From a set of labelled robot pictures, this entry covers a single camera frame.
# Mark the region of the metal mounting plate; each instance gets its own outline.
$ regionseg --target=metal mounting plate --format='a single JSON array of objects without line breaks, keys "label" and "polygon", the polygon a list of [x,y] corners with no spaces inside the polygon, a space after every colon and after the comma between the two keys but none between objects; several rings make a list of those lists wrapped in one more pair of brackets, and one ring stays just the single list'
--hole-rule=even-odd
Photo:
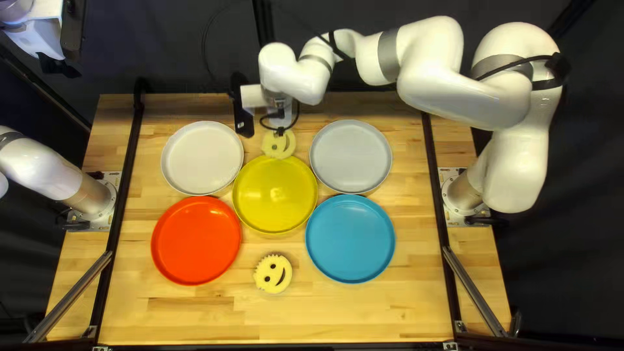
[{"label": "metal mounting plate", "polygon": [[119,190],[119,182],[121,181],[121,172],[102,172],[104,173],[103,179],[98,179],[97,181],[106,185],[109,188],[112,201],[109,203],[109,206],[105,209],[106,213],[102,213],[102,215],[89,215],[87,218],[85,215],[81,214],[76,210],[70,210],[67,214],[67,223],[76,223],[81,222],[83,219],[89,219],[89,228],[88,229],[69,229],[68,232],[108,232],[110,230],[110,223],[112,222],[113,215],[115,212],[115,203],[117,198],[117,191]]},{"label": "metal mounting plate", "polygon": [[[466,168],[464,167],[438,167],[437,174],[440,177],[440,185],[441,191],[444,187],[444,183],[449,178],[457,177],[460,174],[460,171],[464,171]],[[477,213],[474,214],[474,217],[490,217],[490,208],[482,204],[479,207]],[[449,208],[444,204],[444,219],[446,221],[447,228],[453,227],[489,227],[489,224],[466,224],[464,219],[466,217],[460,214],[456,214],[455,212],[449,210]]]}]

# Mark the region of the wooden table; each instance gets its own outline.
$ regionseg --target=wooden table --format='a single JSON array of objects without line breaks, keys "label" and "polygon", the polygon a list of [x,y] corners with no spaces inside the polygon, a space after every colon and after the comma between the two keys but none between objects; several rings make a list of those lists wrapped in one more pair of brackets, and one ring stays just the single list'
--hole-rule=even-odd
[{"label": "wooden table", "polygon": [[[394,164],[369,198],[390,216],[396,251],[378,278],[359,285],[333,282],[316,270],[304,246],[304,228],[268,239],[244,227],[232,267],[198,287],[173,284],[152,263],[150,238],[164,211],[186,197],[167,185],[160,153],[168,137],[185,124],[220,121],[233,127],[224,94],[148,95],[120,242],[107,298],[100,343],[260,344],[320,342],[429,342],[452,338],[442,259],[435,223],[420,113],[393,92],[329,93],[315,107],[303,107],[293,129],[295,156],[308,163],[313,136],[337,119],[359,119],[377,127],[392,147]],[[103,95],[85,156],[85,171],[119,171],[132,117],[132,96]],[[432,118],[440,167],[468,166],[475,159],[470,129]],[[241,138],[245,162],[261,154],[265,130]],[[319,182],[319,203],[333,191]],[[231,194],[222,197],[229,205]],[[510,322],[494,238],[490,228],[449,229],[451,246],[505,327]],[[48,311],[104,251],[107,234],[67,233]],[[293,282],[280,295],[258,290],[251,277],[267,253],[284,253]],[[472,332],[486,332],[459,281],[462,319]],[[93,284],[49,334],[50,340],[78,337],[88,326]]]}]

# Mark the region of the blue plate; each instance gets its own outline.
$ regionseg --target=blue plate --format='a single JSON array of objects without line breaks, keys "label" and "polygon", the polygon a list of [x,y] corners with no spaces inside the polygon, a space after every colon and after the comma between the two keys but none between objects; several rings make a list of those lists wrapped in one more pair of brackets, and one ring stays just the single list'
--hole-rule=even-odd
[{"label": "blue plate", "polygon": [[341,283],[363,283],[381,274],[392,259],[395,241],[386,212],[358,195],[326,200],[306,226],[306,248],[312,262]]}]

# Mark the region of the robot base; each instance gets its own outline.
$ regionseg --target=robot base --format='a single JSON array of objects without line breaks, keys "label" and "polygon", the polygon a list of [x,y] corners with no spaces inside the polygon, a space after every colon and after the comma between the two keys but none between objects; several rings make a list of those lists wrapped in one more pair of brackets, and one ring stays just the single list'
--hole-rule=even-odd
[{"label": "robot base", "polygon": [[453,181],[451,179],[456,178],[464,172],[466,168],[463,167],[438,167],[437,174],[440,177],[441,191],[442,191],[442,200],[444,201],[444,217],[446,221],[446,227],[488,227],[489,224],[466,224],[464,222],[467,216],[474,217],[490,217],[490,209],[487,205],[481,203],[481,205],[477,206],[475,209],[470,211],[465,211],[461,209],[457,209],[452,205],[448,204],[448,201],[445,200],[446,189],[449,184]]}]

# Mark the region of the metal rail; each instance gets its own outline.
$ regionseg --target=metal rail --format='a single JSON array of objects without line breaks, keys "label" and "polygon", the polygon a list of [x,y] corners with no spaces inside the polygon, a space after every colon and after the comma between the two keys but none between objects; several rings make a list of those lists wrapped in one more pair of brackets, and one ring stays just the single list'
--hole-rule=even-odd
[{"label": "metal rail", "polygon": [[32,330],[30,334],[24,339],[23,343],[32,343],[32,342],[40,342],[42,341],[46,335],[54,328],[56,323],[63,317],[65,312],[69,310],[76,299],[85,291],[85,289],[93,282],[95,277],[97,277],[100,272],[106,267],[113,256],[112,251],[104,252],[100,258],[98,258],[95,263],[85,272],[85,274],[74,284],[74,286],[69,289],[69,291],[63,296],[61,301],[59,301],[56,306],[48,313],[48,315],[43,318],[41,323]]},{"label": "metal rail", "polygon": [[453,273],[455,273],[455,275],[462,282],[464,288],[466,288],[468,296],[470,296],[472,303],[474,303],[477,310],[479,310],[481,317],[485,321],[485,324],[487,324],[488,328],[492,331],[492,334],[494,334],[495,337],[509,337],[499,320],[494,315],[494,312],[492,312],[490,307],[487,305],[487,302],[479,292],[479,289],[477,289],[477,286],[474,285],[472,279],[470,279],[470,276],[464,269],[464,266],[461,262],[459,262],[455,253],[453,253],[453,250],[451,250],[450,247],[445,246],[442,248],[442,254],[446,262],[453,270]]}]

